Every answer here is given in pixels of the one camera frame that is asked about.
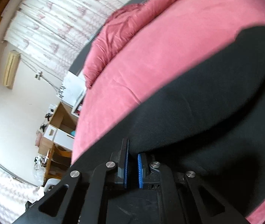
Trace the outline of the wooden white cabinet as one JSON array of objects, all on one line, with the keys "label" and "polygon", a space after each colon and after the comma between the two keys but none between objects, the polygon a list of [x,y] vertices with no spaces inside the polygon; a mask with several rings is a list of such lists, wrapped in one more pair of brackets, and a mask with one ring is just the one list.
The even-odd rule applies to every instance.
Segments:
[{"label": "wooden white cabinet", "polygon": [[51,117],[45,133],[41,137],[38,153],[46,156],[53,145],[67,151],[73,150],[74,136],[78,117],[71,113],[71,108],[60,102]]}]

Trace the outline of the pink bed cover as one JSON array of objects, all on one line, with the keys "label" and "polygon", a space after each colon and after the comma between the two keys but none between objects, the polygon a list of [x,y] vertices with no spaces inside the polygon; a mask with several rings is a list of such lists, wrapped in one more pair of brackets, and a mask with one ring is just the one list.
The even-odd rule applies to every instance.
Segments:
[{"label": "pink bed cover", "polygon": [[[158,90],[257,26],[265,26],[265,0],[173,3],[125,45],[87,91],[72,160]],[[245,217],[265,223],[265,200]]]}]

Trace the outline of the red quilt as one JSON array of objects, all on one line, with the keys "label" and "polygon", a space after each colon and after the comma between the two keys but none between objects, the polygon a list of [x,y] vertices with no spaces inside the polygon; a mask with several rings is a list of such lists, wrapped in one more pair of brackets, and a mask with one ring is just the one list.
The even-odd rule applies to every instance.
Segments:
[{"label": "red quilt", "polygon": [[90,89],[110,61],[146,25],[178,0],[146,0],[115,11],[91,44],[82,73]]}]

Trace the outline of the white floral curtain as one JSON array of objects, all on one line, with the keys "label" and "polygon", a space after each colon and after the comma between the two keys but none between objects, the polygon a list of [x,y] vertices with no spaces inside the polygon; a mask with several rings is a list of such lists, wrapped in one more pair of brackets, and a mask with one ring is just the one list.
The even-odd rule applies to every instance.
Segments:
[{"label": "white floral curtain", "polygon": [[63,79],[119,0],[22,0],[4,40]]}]

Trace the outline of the black pants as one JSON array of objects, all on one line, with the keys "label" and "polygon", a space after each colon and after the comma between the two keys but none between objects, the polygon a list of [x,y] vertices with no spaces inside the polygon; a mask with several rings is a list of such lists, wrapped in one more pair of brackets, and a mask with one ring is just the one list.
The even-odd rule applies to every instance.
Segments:
[{"label": "black pants", "polygon": [[265,200],[265,26],[241,31],[223,50],[181,74],[128,114],[76,161],[84,171],[130,141],[193,170],[242,215]]}]

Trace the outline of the wooden desk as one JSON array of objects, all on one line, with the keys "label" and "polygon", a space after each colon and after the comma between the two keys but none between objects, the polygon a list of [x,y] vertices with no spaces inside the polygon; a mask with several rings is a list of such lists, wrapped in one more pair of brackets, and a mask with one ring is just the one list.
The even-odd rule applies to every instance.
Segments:
[{"label": "wooden desk", "polygon": [[72,151],[68,151],[54,144],[49,150],[43,185],[45,185],[50,178],[61,180],[71,166],[71,157]]}]

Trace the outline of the white bedside table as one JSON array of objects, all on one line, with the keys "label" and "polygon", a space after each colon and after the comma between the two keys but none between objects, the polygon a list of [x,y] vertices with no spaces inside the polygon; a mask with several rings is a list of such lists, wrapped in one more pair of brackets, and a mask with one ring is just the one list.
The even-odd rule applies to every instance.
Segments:
[{"label": "white bedside table", "polygon": [[71,114],[79,117],[87,87],[83,74],[78,76],[68,71],[58,88],[56,96],[71,108]]}]

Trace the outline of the beige air conditioner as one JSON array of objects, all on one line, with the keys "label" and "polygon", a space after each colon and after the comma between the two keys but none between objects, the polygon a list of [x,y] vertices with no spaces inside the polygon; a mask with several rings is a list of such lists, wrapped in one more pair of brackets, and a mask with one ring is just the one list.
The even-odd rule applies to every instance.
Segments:
[{"label": "beige air conditioner", "polygon": [[3,72],[3,86],[12,89],[20,60],[21,54],[18,51],[12,50],[8,53]]}]

